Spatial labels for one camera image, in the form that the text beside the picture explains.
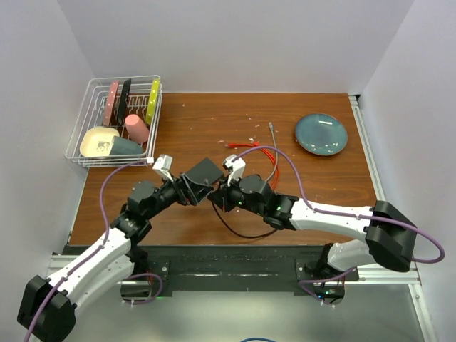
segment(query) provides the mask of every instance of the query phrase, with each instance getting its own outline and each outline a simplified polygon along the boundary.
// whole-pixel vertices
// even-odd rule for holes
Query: pink cup
[[[146,127],[144,121],[141,120],[136,114],[130,114],[125,119],[125,126],[128,134],[130,134],[131,140],[137,144],[142,144],[149,139],[149,130]]]

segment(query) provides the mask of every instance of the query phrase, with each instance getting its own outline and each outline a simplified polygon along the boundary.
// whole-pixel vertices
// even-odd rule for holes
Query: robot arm
[[[274,192],[258,175],[242,178],[245,163],[235,158],[236,155],[229,156],[224,166],[237,176],[221,181],[218,189],[208,196],[220,209],[248,210],[262,216],[275,229],[314,229],[354,238],[343,244],[326,245],[318,264],[306,265],[314,275],[329,278],[374,263],[393,271],[410,270],[416,233],[395,224],[366,219],[385,217],[413,225],[390,203],[377,201],[375,207],[341,207],[309,202],[311,207],[319,209],[316,211],[303,199]]]
[[[110,224],[107,239],[105,233],[66,267],[47,279],[35,276],[27,283],[17,318],[22,326],[29,328],[43,300],[54,291],[33,334],[42,341],[63,341],[90,302],[133,273],[138,261],[136,246],[152,229],[149,220],[173,203],[198,205],[223,176],[208,158],[178,178],[169,173],[170,163],[171,158],[162,155],[154,165],[164,180],[161,187],[148,181],[134,186],[120,215]]]
[[[154,170],[164,184],[154,187],[148,181],[137,183],[120,215],[111,223],[106,241],[103,235],[78,258],[46,280],[39,276],[30,280],[22,298],[18,322],[28,328],[44,298],[61,279],[65,279],[33,329],[33,334],[43,341],[62,341],[89,303],[135,272],[138,264],[136,246],[151,230],[149,220],[173,203],[195,206],[204,198],[225,212],[239,207],[261,215],[276,229],[319,229],[353,237],[355,240],[345,244],[326,245],[318,262],[306,265],[307,272],[317,277],[328,278],[351,267],[374,262],[396,271],[410,268],[415,233],[369,219],[315,212],[298,197],[275,193],[258,175],[242,178],[245,162],[242,159],[233,161],[235,157],[231,155],[224,161],[224,167],[229,170],[226,177],[206,158],[176,178],[169,172],[172,159],[161,155]],[[387,202],[378,202],[374,208],[315,205],[319,209],[350,215],[375,214],[409,222]],[[96,249],[99,251],[90,257]]]

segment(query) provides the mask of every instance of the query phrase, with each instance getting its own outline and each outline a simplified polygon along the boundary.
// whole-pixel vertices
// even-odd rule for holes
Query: black cable
[[[277,232],[277,229],[273,229],[271,230],[270,232],[267,232],[265,234],[261,234],[261,235],[256,235],[255,237],[249,237],[247,235],[242,235],[236,231],[234,231],[226,222],[225,220],[223,219],[222,216],[220,216],[220,213],[219,211],[217,210],[217,208],[215,207],[215,204],[212,203],[212,208],[214,208],[214,211],[215,211],[215,214],[217,214],[217,216],[219,217],[220,221],[222,221],[222,223],[225,225],[226,228],[228,228],[228,230],[233,233],[234,235],[238,236],[238,237],[242,237],[244,239],[259,239],[261,237],[268,237],[269,235],[272,235],[273,233]]]

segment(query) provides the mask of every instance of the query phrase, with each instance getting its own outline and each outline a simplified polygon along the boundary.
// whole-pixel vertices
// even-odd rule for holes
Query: blue plate
[[[335,155],[347,145],[345,127],[330,115],[314,113],[304,116],[295,129],[296,139],[315,155]]]

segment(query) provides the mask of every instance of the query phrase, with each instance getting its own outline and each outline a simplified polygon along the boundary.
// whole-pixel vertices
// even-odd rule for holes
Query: dish
[[[136,142],[121,137],[113,137],[109,155],[141,155],[142,147]]]
[[[84,157],[107,157],[113,147],[113,138],[119,135],[114,128],[91,128],[85,133],[79,152]]]
[[[295,136],[306,151],[325,156],[339,153],[348,141],[345,127],[337,119],[323,113],[312,113],[300,119]]]

